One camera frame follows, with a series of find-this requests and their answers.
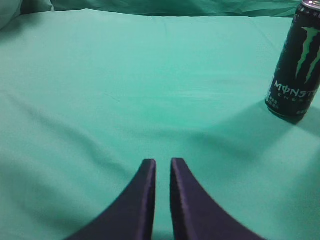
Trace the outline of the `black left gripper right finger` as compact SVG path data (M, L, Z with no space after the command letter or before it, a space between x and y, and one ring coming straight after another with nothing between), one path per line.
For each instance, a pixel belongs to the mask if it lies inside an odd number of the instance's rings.
M222 209L182 158L171 160L170 211L176 240L263 239Z

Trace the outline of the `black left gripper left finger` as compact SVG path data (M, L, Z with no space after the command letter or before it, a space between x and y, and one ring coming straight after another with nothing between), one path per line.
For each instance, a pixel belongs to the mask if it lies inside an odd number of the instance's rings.
M150 240L156 203L156 161L145 159L131 182L97 218L69 240Z

